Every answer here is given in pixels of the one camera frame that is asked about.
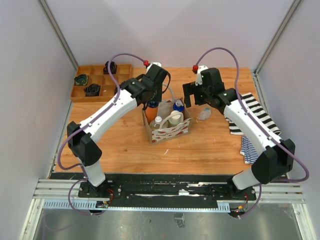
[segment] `plastic bottle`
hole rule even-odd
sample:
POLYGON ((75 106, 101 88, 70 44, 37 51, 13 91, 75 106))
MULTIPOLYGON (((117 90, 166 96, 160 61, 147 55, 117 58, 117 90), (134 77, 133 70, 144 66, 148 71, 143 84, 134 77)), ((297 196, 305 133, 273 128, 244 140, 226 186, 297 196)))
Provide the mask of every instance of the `plastic bottle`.
POLYGON ((211 116, 211 110, 206 107, 202 112, 199 113, 198 119, 199 120, 207 120, 211 116))
MULTIPOLYGON (((172 111, 171 114, 175 114, 175 113, 179 113, 179 111, 172 111)), ((178 124, 182 123, 184 121, 184 118, 181 116, 181 114, 172 116, 169 118, 168 122, 169 122, 169 128, 175 127, 178 124)))
MULTIPOLYGON (((160 116, 157 116, 152 122, 150 122, 149 126, 151 129, 159 129, 161 123, 162 123, 162 118, 160 116)), ((168 121, 165 121, 165 123, 162 126, 162 129, 166 129, 167 127, 168 127, 168 121)))
POLYGON ((158 112, 157 112, 157 116, 161 117, 162 119, 165 119, 166 117, 168 117, 170 115, 172 105, 170 104, 159 104, 158 107, 158 112))
POLYGON ((180 99, 173 104, 173 110, 181 113, 185 110, 185 106, 180 99))
POLYGON ((145 116, 148 121, 148 124, 151 123, 156 118, 157 112, 158 112, 158 106, 159 106, 158 101, 149 102, 149 105, 145 110, 145 116))

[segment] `wooden tray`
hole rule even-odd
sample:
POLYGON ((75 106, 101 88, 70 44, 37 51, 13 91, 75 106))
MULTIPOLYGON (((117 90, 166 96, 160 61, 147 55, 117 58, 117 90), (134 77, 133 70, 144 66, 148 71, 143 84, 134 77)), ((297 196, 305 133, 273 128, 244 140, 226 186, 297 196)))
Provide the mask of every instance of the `wooden tray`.
MULTIPOLYGON (((116 85, 109 74, 104 74, 105 65, 83 65, 79 66, 76 76, 80 74, 88 75, 88 84, 83 86, 73 85, 70 95, 73 103, 108 102, 115 95, 116 85), (84 89, 90 84, 101 86, 99 96, 86 96, 84 89)), ((118 64, 114 78, 121 84, 132 78, 133 68, 131 64, 118 64)))

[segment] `gray wall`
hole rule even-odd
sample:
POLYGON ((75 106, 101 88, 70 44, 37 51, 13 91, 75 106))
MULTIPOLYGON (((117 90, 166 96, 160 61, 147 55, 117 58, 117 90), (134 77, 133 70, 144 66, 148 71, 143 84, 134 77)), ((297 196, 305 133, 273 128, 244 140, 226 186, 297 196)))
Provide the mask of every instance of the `gray wall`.
POLYGON ((36 0, 1 0, 0 33, 0 239, 15 240, 52 161, 75 72, 36 0))
MULTIPOLYGON (((301 183, 320 238, 320 1, 305 0, 259 74, 272 118, 296 144, 310 179, 301 183)), ((292 178, 304 171, 294 166, 292 178)))
MULTIPOLYGON (((292 1, 47 0, 80 65, 130 52, 166 67, 190 67, 207 49, 222 46, 250 68, 258 64, 292 1)), ((203 62, 235 66, 222 51, 203 62)))

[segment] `wooden table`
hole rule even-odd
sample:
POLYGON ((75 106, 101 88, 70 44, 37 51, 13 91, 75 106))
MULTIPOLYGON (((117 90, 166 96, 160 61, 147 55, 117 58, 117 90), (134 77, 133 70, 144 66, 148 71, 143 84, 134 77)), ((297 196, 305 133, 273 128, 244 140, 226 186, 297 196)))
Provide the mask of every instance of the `wooden table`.
MULTIPOLYGON (((195 81, 191 68, 166 68, 171 74, 170 86, 175 97, 183 97, 182 84, 195 81)), ((233 88, 234 68, 220 68, 225 88, 233 88)), ((133 76, 145 73, 134 68, 133 76)), ((256 90, 248 68, 240 69, 239 89, 242 94, 256 90)), ((163 99, 169 99, 167 91, 163 99)), ((69 121, 76 123, 96 112, 104 102, 74 103, 69 121)), ((206 108, 193 105, 188 110, 193 117, 206 108)), ((143 126, 142 106, 127 113, 100 139, 101 166, 106 173, 179 173, 179 174, 235 174, 250 167, 240 154, 241 136, 231 135, 228 122, 216 109, 205 121, 194 121, 191 134, 151 146, 143 126)), ((71 150, 65 147, 61 157, 64 166, 78 163, 71 150)), ((57 165, 56 172, 63 172, 57 165)), ((70 172, 80 172, 74 168, 70 172)))

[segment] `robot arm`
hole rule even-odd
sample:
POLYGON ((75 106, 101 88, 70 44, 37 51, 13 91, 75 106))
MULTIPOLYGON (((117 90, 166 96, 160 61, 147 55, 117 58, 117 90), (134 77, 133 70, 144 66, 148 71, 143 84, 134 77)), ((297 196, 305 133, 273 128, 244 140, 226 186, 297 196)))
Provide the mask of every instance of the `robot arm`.
POLYGON ((140 104, 147 106, 150 101, 160 102, 162 100, 162 84, 167 75, 169 73, 161 67, 160 63, 150 64, 146 74, 128 79, 120 85, 120 95, 116 103, 95 122, 91 123, 95 117, 114 102, 115 97, 79 124, 71 122, 67 126, 67 135, 70 136, 82 126, 89 125, 72 137, 68 146, 82 163, 88 180, 94 187, 98 187, 106 179, 100 165, 102 151, 97 142, 116 121, 140 104))
MULTIPOLYGON (((217 68, 199 66, 196 81, 184 84, 183 92, 184 103, 187 108, 191 106, 190 95, 194 95, 196 105, 209 104, 211 107, 218 109, 221 114, 232 120, 249 138, 259 155, 259 158, 251 168, 234 175, 228 181, 231 194, 237 194, 256 184, 268 184, 291 171, 293 159, 275 145, 271 139, 266 137, 247 115, 239 103, 235 89, 225 89, 217 68)), ((248 107, 247 110, 269 132, 272 138, 291 153, 294 153, 295 144, 290 139, 282 140, 271 132, 248 107)))

